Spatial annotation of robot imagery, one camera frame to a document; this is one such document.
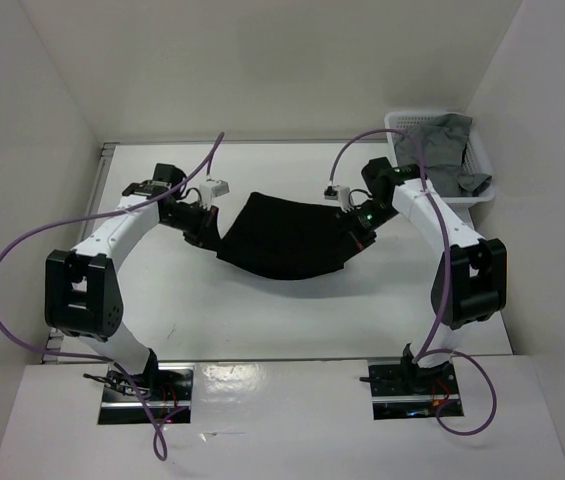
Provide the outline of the black skirt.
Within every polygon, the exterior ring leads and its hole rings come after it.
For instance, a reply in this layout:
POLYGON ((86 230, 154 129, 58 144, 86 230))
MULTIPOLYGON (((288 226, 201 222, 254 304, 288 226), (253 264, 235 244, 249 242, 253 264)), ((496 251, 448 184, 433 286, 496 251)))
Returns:
POLYGON ((252 193, 220 240, 217 258, 273 280, 336 272, 362 251, 336 207, 252 193))

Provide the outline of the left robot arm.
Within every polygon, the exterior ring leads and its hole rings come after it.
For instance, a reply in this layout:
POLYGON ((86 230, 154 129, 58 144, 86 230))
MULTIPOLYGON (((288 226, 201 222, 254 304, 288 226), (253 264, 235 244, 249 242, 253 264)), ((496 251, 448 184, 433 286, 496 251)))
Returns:
POLYGON ((143 345, 123 321, 124 303, 119 268, 143 237, 158 225, 183 233, 193 246, 215 249, 217 197, 227 194, 222 180, 206 178, 187 185, 182 170, 169 164, 155 167, 151 179, 130 184, 115 214, 69 251, 55 250, 45 264, 45 321, 68 337, 79 339, 115 368, 106 379, 142 400, 181 380, 160 369, 156 353, 143 345), (194 192, 197 199, 186 202, 194 192))

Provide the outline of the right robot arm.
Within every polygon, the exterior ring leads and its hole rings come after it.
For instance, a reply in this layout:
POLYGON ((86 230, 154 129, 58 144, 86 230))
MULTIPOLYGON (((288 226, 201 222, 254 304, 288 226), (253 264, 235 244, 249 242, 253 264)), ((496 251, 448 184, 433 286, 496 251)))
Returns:
POLYGON ((370 198, 339 215, 359 252, 394 217, 410 221, 439 259, 431 287, 433 325, 421 340, 404 348, 400 371, 387 377, 407 394, 421 394, 448 370, 465 330, 501 311, 507 297, 507 250, 485 239, 441 199, 416 164, 392 166, 370 160, 361 171, 370 198))

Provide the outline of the white plastic basket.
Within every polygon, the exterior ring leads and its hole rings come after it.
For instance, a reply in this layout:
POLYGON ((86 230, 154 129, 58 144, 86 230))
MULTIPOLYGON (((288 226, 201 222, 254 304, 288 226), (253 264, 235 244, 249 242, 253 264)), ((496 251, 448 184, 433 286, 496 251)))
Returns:
MULTIPOLYGON (((420 122, 423 122, 425 120, 448 113, 461 114, 453 111, 431 109, 392 111, 385 116, 384 125, 386 128, 392 129, 394 131, 404 131, 404 128, 410 128, 412 126, 418 125, 420 122)), ((469 138, 468 155, 465 168, 470 173, 485 173, 487 175, 491 175, 491 186, 477 197, 446 198, 441 196, 444 201, 456 209, 470 208, 477 204, 491 201, 495 196, 493 168, 473 124, 469 138)))

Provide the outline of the grey skirt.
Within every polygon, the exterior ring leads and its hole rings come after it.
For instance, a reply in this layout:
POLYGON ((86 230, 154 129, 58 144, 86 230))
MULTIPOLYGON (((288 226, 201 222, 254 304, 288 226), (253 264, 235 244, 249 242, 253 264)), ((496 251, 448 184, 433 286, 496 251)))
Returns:
POLYGON ((440 196, 479 196, 491 186, 492 176, 470 173, 465 168, 472 124, 472 117, 448 113, 404 128, 408 136, 396 135, 394 140, 397 164, 419 163, 411 138, 419 140, 426 160, 426 175, 440 196))

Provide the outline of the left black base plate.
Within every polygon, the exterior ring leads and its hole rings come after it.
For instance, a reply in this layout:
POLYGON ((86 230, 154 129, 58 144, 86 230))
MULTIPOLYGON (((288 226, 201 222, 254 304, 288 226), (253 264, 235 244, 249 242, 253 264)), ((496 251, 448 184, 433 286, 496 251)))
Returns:
MULTIPOLYGON (((150 422, 131 384, 117 370, 105 375, 84 373, 85 379, 103 386, 99 425, 136 425, 150 422)), ((192 367, 161 369, 157 386, 149 388, 136 379, 142 397, 154 418, 167 424, 188 424, 194 383, 192 367)))

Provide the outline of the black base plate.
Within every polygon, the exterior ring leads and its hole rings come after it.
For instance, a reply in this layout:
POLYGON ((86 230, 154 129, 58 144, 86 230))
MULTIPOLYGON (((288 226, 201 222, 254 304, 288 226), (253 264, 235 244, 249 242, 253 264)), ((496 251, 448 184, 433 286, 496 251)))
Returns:
MULTIPOLYGON (((150 422, 131 384, 117 370, 105 375, 84 373, 85 379, 103 386, 99 425, 136 425, 150 422)), ((149 388, 136 379, 142 397, 154 418, 167 424, 188 424, 194 383, 192 367, 161 369, 157 386, 149 388)))
POLYGON ((370 361, 359 378, 370 387, 375 420, 462 417, 455 370, 450 362, 422 369, 408 359, 370 361))

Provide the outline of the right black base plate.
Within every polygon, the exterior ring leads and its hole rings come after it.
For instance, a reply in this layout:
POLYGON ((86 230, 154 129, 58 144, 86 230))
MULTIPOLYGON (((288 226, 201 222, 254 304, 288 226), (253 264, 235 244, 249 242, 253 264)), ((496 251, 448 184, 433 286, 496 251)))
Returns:
POLYGON ((370 361, 359 378, 370 387, 375 420, 462 417, 455 370, 450 362, 422 369, 408 359, 370 361))

